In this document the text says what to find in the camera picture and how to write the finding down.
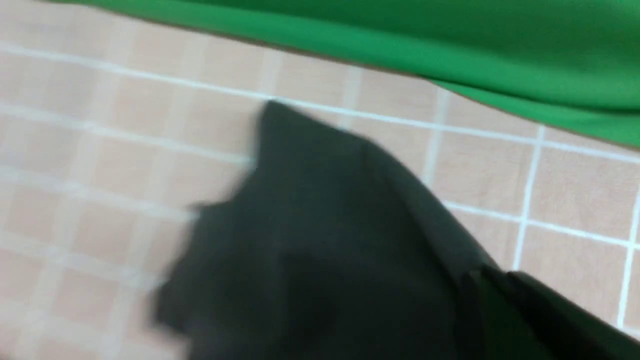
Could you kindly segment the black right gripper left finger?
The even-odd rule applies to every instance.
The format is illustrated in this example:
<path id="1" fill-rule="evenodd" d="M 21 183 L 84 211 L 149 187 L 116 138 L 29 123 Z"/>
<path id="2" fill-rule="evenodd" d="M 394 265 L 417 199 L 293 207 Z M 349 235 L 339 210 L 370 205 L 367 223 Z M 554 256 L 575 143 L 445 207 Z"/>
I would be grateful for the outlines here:
<path id="1" fill-rule="evenodd" d="M 521 312 L 544 298 L 560 301 L 557 291 L 521 271 L 503 273 L 489 265 L 496 281 L 483 276 L 483 265 L 457 267 L 457 358 L 459 360 L 558 360 L 553 342 L 537 337 Z"/>

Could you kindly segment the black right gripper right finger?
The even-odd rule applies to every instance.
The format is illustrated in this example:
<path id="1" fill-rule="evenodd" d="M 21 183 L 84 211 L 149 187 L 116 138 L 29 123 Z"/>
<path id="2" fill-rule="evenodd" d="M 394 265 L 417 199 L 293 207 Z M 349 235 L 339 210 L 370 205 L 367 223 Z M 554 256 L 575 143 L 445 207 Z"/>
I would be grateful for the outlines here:
<path id="1" fill-rule="evenodd" d="M 510 271 L 519 312 L 554 360 L 638 360 L 639 341 L 534 277 Z"/>

